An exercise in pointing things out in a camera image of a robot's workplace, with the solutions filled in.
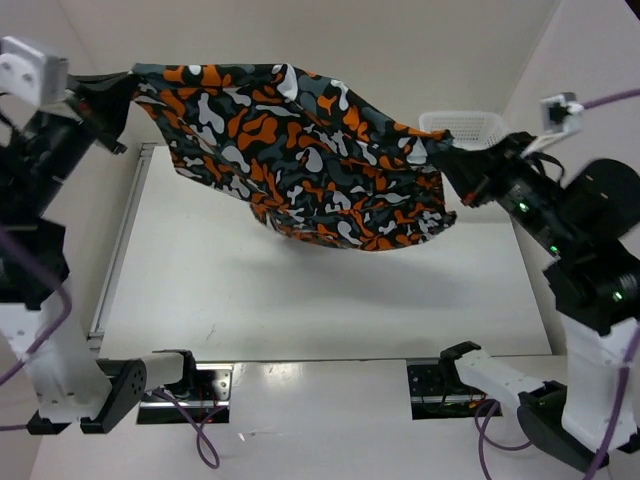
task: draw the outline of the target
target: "cable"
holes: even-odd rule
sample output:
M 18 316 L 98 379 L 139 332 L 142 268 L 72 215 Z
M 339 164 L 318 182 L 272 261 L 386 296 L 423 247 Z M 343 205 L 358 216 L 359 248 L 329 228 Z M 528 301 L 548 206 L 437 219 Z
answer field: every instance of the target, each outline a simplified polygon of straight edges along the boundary
M 631 341 L 629 342 L 629 346 L 627 347 L 627 351 L 625 352 L 625 355 L 622 358 L 623 366 L 620 368 L 620 373 L 618 377 L 618 387 L 616 388 L 616 396 L 613 401 L 613 409 L 611 411 L 611 418 L 609 419 L 609 425 L 607 426 L 607 430 L 604 434 L 604 437 L 602 438 L 602 443 L 600 444 L 600 448 L 596 452 L 596 456 L 593 457 L 591 466 L 589 467 L 589 470 L 587 470 L 587 473 L 584 476 L 584 480 L 592 480 L 593 477 L 595 477 L 596 473 L 598 472 L 598 469 L 600 468 L 600 465 L 602 465 L 602 461 L 604 460 L 604 457 L 607 455 L 607 452 L 609 451 L 609 445 L 611 444 L 611 439 L 613 438 L 616 425 L 618 424 L 618 418 L 620 418 L 620 411 L 622 410 L 622 401 L 624 400 L 624 395 L 627 391 L 629 376 L 631 374 L 631 364 L 636 355 L 636 352 L 638 351 L 639 346 L 640 346 L 640 323 L 636 325 L 636 331 L 633 333 L 633 336 L 631 337 Z
M 36 337 L 33 343 L 25 352 L 25 358 L 28 359 L 33 355 L 44 342 L 55 332 L 62 323 L 69 318 L 71 314 L 71 297 L 60 281 L 47 268 L 43 267 L 38 260 L 22 245 L 13 239 L 7 232 L 4 225 L 0 223 L 0 249 L 11 255 L 22 267 L 36 277 L 43 285 L 49 287 L 60 295 L 62 300 L 62 312 L 51 322 L 40 335 Z M 0 387 L 7 383 L 25 366 L 26 361 L 19 359 L 9 370 L 0 376 Z
M 475 414 L 475 416 L 473 418 L 473 421 L 475 422 L 476 428 L 478 429 L 478 432 L 480 433 L 480 435 L 483 435 L 481 433 L 482 426 L 480 425 L 480 413 L 482 412 L 482 410 L 484 410 L 484 408 L 486 406 L 488 406 L 488 405 L 493 406 L 494 404 L 498 404 L 498 402 L 496 402 L 495 400 L 489 400 L 489 401 L 484 402 L 483 404 L 481 404 L 476 409 L 476 414 Z M 525 448 L 529 448 L 532 445 L 531 442 L 526 442 L 526 443 L 523 443 L 522 445 L 516 445 L 516 446 L 513 446 L 513 447 L 509 447 L 509 446 L 506 446 L 506 445 L 500 445 L 499 443 L 494 442 L 493 440 L 491 440 L 486 434 L 484 434 L 484 441 L 487 442 L 492 447 L 495 447 L 495 448 L 497 448 L 499 450 L 504 450 L 505 452 L 519 452 L 521 450 L 524 450 Z
M 635 88 L 633 90 L 614 93 L 613 95 L 608 95 L 606 97 L 596 98 L 595 100 L 591 100 L 590 102 L 583 103 L 582 106 L 585 110 L 591 110 L 596 107 L 601 107 L 602 105 L 608 105 L 610 103 L 619 102 L 620 100 L 639 96 L 640 88 Z
M 609 445 L 611 445 L 611 439 L 613 438 L 613 434 L 615 432 L 615 428 L 618 424 L 618 419 L 620 418 L 620 412 L 622 410 L 622 401 L 624 400 L 625 393 L 627 391 L 627 386 L 629 383 L 629 376 L 631 373 L 631 364 L 636 355 L 636 352 L 640 348 L 640 322 L 636 326 L 636 330 L 629 341 L 629 346 L 627 347 L 627 351 L 622 359 L 623 366 L 620 367 L 619 377 L 618 377 L 618 386 L 616 388 L 616 395 L 613 401 L 613 408 L 611 409 L 611 418 L 609 419 L 609 425 L 607 426 L 607 430 L 602 438 L 602 443 L 600 444 L 600 448 L 596 452 L 593 460 L 591 461 L 591 465 L 589 469 L 585 473 L 583 480 L 593 480 L 596 473 L 600 469 L 604 457 L 607 455 L 609 451 Z M 484 473 L 484 477 L 487 480 L 493 480 L 491 478 L 491 474 L 489 473 L 489 469 L 487 467 L 487 462 L 484 457 L 484 443 L 485 441 L 490 445 L 493 443 L 487 438 L 487 426 L 489 425 L 489 420 L 495 414 L 498 409 L 498 402 L 494 402 L 491 406 L 491 409 L 487 413 L 487 416 L 480 427 L 480 435 L 478 437 L 478 457 L 480 459 L 480 468 L 482 468 L 482 473 Z M 503 448 L 503 446 L 493 445 L 496 448 Z
M 160 389 L 160 388 L 156 388 L 155 390 L 153 390 L 152 392 L 154 395 L 167 400 L 168 402 L 171 402 L 173 404 L 174 407 L 176 407 L 176 409 L 182 414 L 182 416 L 184 417 L 184 419 L 189 422 L 191 424 L 191 426 L 193 427 L 193 429 L 196 431 L 197 434 L 197 442 L 196 442 L 196 448 L 198 449 L 198 455 L 200 456 L 200 459 L 205 463 L 205 465 L 209 468 L 212 469 L 217 469 L 220 467 L 220 457 L 218 456 L 218 452 L 216 451 L 215 447 L 213 446 L 213 443 L 211 443 L 211 440 L 209 440 L 209 438 L 207 437 L 207 435 L 204 433 L 203 427 L 205 425 L 205 423 L 210 420 L 214 414 L 217 413 L 216 409 L 213 409 L 211 412 L 209 412 L 209 414 L 204 417 L 204 420 L 202 421 L 202 423 L 200 425 L 198 425 L 195 420 L 193 418 L 191 418 L 191 415 L 189 415 L 189 412 L 187 412 L 187 410 L 180 405 L 180 402 L 178 402 L 178 400 L 176 400 L 173 396 L 169 395 L 167 392 L 165 392 L 164 390 Z M 215 459 L 215 463 L 213 463 L 212 461 L 210 461 L 207 457 L 205 457 L 204 452 L 202 451 L 202 446 L 201 446 L 201 441 L 204 442 L 204 444 L 207 446 L 207 448 L 209 449 L 209 451 L 213 454 L 213 458 Z
M 18 430 L 26 430 L 26 425 L 0 425 L 0 432 L 15 432 Z

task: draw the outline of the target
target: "camouflage cloth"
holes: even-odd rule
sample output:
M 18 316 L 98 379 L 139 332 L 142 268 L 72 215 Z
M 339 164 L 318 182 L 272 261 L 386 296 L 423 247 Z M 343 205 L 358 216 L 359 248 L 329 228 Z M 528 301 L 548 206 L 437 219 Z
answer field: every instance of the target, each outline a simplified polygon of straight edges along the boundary
M 286 64 L 133 73 L 135 101 L 176 172 L 248 202 L 284 235 L 378 251 L 424 243 L 455 221 L 429 163 L 451 147 L 449 133 L 396 123 L 339 80 Z

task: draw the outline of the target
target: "purple cable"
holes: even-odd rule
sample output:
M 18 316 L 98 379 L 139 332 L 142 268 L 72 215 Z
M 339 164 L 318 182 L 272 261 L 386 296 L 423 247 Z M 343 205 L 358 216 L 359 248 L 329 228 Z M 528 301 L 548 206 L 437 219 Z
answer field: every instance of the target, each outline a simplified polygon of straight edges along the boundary
M 620 418 L 620 411 L 622 410 L 622 401 L 624 400 L 624 395 L 627 391 L 627 385 L 629 383 L 629 376 L 631 373 L 630 365 L 633 362 L 633 358 L 636 355 L 636 352 L 640 348 L 640 323 L 636 326 L 636 330 L 631 337 L 631 341 L 629 342 L 629 346 L 627 347 L 627 351 L 622 359 L 623 367 L 620 368 L 619 377 L 618 377 L 618 386 L 616 388 L 616 395 L 613 401 L 613 408 L 611 410 L 611 418 L 609 419 L 609 425 L 607 426 L 607 430 L 602 438 L 602 443 L 600 444 L 600 448 L 596 452 L 596 455 L 593 457 L 591 465 L 585 473 L 583 480 L 593 480 L 598 469 L 602 465 L 604 457 L 607 455 L 609 451 L 609 445 L 611 445 L 611 439 L 613 438 L 613 434 L 615 432 L 616 425 L 618 424 L 618 419 Z M 487 467 L 487 461 L 484 458 L 484 442 L 489 441 L 487 438 L 487 426 L 489 425 L 489 420 L 498 409 L 498 402 L 494 402 L 491 406 L 491 409 L 487 413 L 487 416 L 480 427 L 480 436 L 478 438 L 478 457 L 480 458 L 480 467 L 482 468 L 482 473 L 484 473 L 484 477 L 487 480 L 492 480 L 491 475 L 489 474 L 489 469 Z
M 478 408 L 476 408 L 476 414 L 473 418 L 473 421 L 476 424 L 476 428 L 478 429 L 478 432 L 480 433 L 482 430 L 482 427 L 480 426 L 480 413 L 482 412 L 482 410 L 484 410 L 484 408 L 487 405 L 493 405 L 496 404 L 498 402 L 496 402 L 495 400 L 490 400 L 487 401 L 485 403 L 483 403 L 482 405 L 480 405 Z M 514 447 L 508 447 L 506 445 L 500 445 L 497 442 L 494 442 L 493 440 L 491 440 L 486 433 L 484 434 L 484 441 L 487 442 L 489 445 L 491 445 L 492 447 L 495 447 L 499 450 L 504 450 L 505 452 L 519 452 L 520 450 L 524 450 L 525 448 L 529 448 L 531 446 L 531 442 L 526 442 L 523 443 L 522 445 L 516 445 Z
M 484 458 L 484 442 L 487 440 L 487 427 L 489 426 L 489 420 L 496 410 L 498 410 L 498 406 L 500 404 L 498 402 L 493 402 L 491 408 L 487 412 L 487 416 L 482 422 L 482 426 L 480 427 L 480 435 L 478 436 L 478 457 L 480 458 L 480 468 L 482 468 L 482 473 L 484 473 L 484 478 L 487 480 L 493 480 L 491 478 L 491 474 L 489 473 L 489 467 L 487 466 L 487 459 Z
M 627 90 L 626 92 L 615 93 L 613 95 L 609 95 L 602 98 L 597 98 L 595 100 L 591 100 L 590 102 L 583 103 L 582 106 L 585 110 L 591 110 L 592 108 L 600 107 L 602 105 L 608 105 L 609 103 L 618 102 L 620 100 L 625 100 L 627 98 L 639 97 L 640 96 L 640 88 L 636 88 L 633 90 Z
M 62 313 L 56 318 L 49 326 L 47 326 L 40 335 L 33 341 L 31 346 L 27 349 L 27 356 L 33 355 L 38 348 L 46 342 L 49 337 L 55 332 L 60 325 L 71 314 L 71 297 L 60 284 L 60 281 L 49 270 L 43 267 L 38 260 L 22 245 L 16 242 L 13 237 L 7 232 L 4 225 L 0 223 L 0 248 L 11 255 L 16 261 L 18 261 L 25 270 L 33 274 L 43 285 L 46 285 L 50 289 L 60 295 L 62 299 Z M 0 376 L 0 387 L 7 383 L 11 378 L 15 376 L 25 366 L 24 360 L 18 360 L 9 370 L 4 372 Z
M 593 461 L 591 462 L 591 466 L 587 473 L 584 476 L 584 480 L 592 480 L 595 477 L 600 465 L 602 465 L 602 461 L 604 457 L 607 455 L 609 451 L 609 445 L 611 444 L 611 439 L 613 438 L 613 434 L 616 429 L 616 425 L 618 424 L 618 418 L 620 418 L 620 411 L 622 410 L 622 401 L 624 400 L 624 394 L 627 391 L 627 385 L 629 383 L 629 376 L 631 373 L 631 362 L 633 362 L 633 358 L 638 351 L 638 347 L 640 346 L 640 323 L 636 326 L 636 331 L 633 333 L 631 337 L 631 341 L 629 342 L 629 346 L 627 347 L 627 351 L 622 359 L 623 367 L 620 368 L 620 374 L 618 377 L 618 387 L 616 389 L 616 396 L 613 401 L 613 409 L 611 411 L 611 418 L 609 419 L 609 425 L 607 426 L 607 431 L 604 433 L 604 437 L 602 439 L 602 443 L 600 444 L 600 448 L 596 452 L 596 456 L 593 457 Z
M 187 412 L 187 410 L 182 405 L 180 405 L 180 402 L 178 402 L 178 400 L 176 400 L 174 397 L 172 397 L 171 395 L 166 393 L 164 390 L 156 388 L 155 390 L 153 390 L 152 393 L 154 395 L 164 399 L 164 400 L 167 400 L 168 402 L 171 402 L 173 404 L 173 406 L 176 407 L 176 409 L 182 414 L 182 416 L 185 418 L 185 420 L 187 422 L 189 422 L 191 424 L 191 426 L 193 427 L 193 429 L 196 431 L 197 439 L 198 439 L 198 441 L 196 442 L 196 448 L 198 449 L 198 455 L 200 456 L 200 459 L 209 468 L 212 468 L 214 470 L 219 468 L 220 467 L 220 457 L 218 456 L 218 452 L 216 451 L 215 447 L 213 446 L 213 443 L 211 443 L 211 440 L 209 440 L 209 438 L 207 437 L 207 435 L 204 433 L 204 430 L 203 430 L 205 422 L 207 422 L 211 417 L 213 417 L 214 414 L 217 413 L 216 409 L 214 409 L 212 412 L 210 412 L 204 418 L 202 423 L 200 425 L 198 425 L 196 423 L 196 421 L 193 418 L 191 418 L 191 415 L 189 415 L 189 412 Z M 213 458 L 215 458 L 216 463 L 213 463 L 207 457 L 204 456 L 204 452 L 202 451 L 200 440 L 202 440 L 204 442 L 204 444 L 207 446 L 209 451 L 213 454 Z

